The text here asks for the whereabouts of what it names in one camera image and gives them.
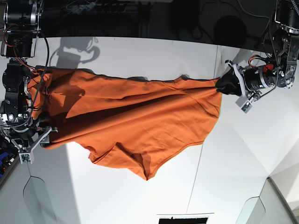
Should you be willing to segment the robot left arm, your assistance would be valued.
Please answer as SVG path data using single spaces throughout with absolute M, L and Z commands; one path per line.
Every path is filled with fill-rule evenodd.
M 291 88 L 295 79 L 299 57 L 299 2 L 278 0 L 268 18 L 262 34 L 262 43 L 270 39 L 272 54 L 262 57 L 252 55 L 248 65 L 242 67 L 227 60 L 229 71 L 215 84 L 216 90 L 226 95 L 244 98 L 247 104 L 258 101 L 265 95 L 262 89 L 273 91 Z

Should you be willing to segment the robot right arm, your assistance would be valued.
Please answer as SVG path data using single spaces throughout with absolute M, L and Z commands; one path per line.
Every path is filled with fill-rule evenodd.
M 0 55 L 8 58 L 2 75 L 5 96 L 0 105 L 0 134 L 3 148 L 15 147 L 21 162 L 32 162 L 37 146 L 49 144 L 50 115 L 36 105 L 39 94 L 47 93 L 45 73 L 27 63 L 35 56 L 37 41 L 43 35 L 40 20 L 42 0 L 7 0 L 3 14 L 4 33 Z

